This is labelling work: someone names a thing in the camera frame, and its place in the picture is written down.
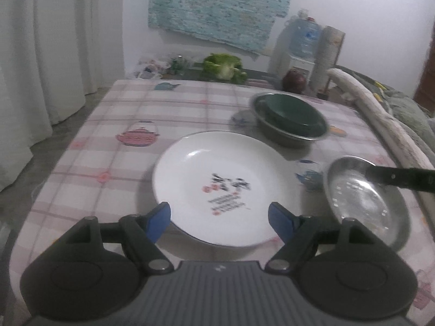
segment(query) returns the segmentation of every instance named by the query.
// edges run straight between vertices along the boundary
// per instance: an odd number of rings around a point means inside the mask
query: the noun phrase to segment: teapot print
[[[116,135],[116,139],[126,146],[147,147],[156,142],[158,135],[154,122],[141,120],[130,126],[126,132]]]

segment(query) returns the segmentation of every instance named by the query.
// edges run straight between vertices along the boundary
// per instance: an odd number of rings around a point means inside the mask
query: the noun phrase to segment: water bottle
[[[305,60],[313,60],[320,37],[321,27],[314,18],[301,16],[295,20],[290,41],[290,53]]]

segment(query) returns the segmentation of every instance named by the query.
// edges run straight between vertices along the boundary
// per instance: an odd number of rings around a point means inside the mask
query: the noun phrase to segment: pink checkered tablecloth
[[[155,90],[156,86],[173,90]],[[394,165],[356,111],[314,98],[302,97],[347,135],[331,134],[309,149],[286,149],[270,142],[257,130],[249,112],[249,98],[269,91],[197,81],[117,81],[57,163],[23,225],[10,260],[10,280],[18,300],[23,303],[19,285],[24,269],[78,220],[95,215],[100,222],[115,222],[124,215],[144,214],[154,208],[154,164],[182,136],[208,130],[243,133],[271,145],[287,160],[297,161],[301,173],[307,165],[322,170],[343,155]],[[128,146],[125,133],[139,125],[147,129],[146,146]],[[323,192],[306,192],[302,183],[301,191],[296,204],[329,211]],[[412,233],[399,254],[417,273],[420,286],[432,293],[435,244],[414,194],[401,191],[410,211]],[[249,249],[213,247],[172,226],[157,244],[175,266],[183,259],[258,260],[264,266],[282,246],[276,238]],[[106,248],[122,253],[116,244],[106,244]],[[434,315],[435,303],[423,295],[418,295],[408,314],[418,325]]]

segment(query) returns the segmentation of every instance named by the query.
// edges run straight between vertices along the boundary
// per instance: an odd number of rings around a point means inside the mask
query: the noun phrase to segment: table
[[[321,171],[342,155],[357,155],[378,165],[393,165],[376,135],[359,116],[343,105],[300,96],[318,109],[345,137],[330,135],[306,149],[286,149],[267,140],[256,128],[249,98],[256,87],[184,80],[117,81],[83,124],[44,184],[18,236],[10,261],[10,280],[23,303],[19,283],[25,268],[73,224],[87,215],[115,222],[131,213],[147,213],[156,206],[151,187],[159,155],[180,137],[199,131],[223,130],[257,138],[305,170]],[[149,131],[146,146],[127,146],[125,132]],[[435,282],[435,244],[419,205],[410,190],[401,190],[410,211],[412,233],[399,252],[418,274],[422,288]],[[323,192],[308,192],[301,183],[298,198],[306,213],[330,212]],[[183,259],[209,261],[258,260],[262,266],[281,248],[278,237],[254,248],[228,249],[193,240],[171,226],[158,241],[177,266]],[[117,244],[106,248],[122,253]],[[408,316],[424,325],[435,315],[435,303],[423,295]]]

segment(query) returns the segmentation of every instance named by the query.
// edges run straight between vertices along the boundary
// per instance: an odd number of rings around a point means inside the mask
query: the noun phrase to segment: gray gripper base
[[[353,322],[308,303],[288,277],[263,272],[256,261],[182,262],[173,273],[149,278],[125,308],[72,326],[411,326],[402,317]],[[35,317],[28,326],[59,326]]]

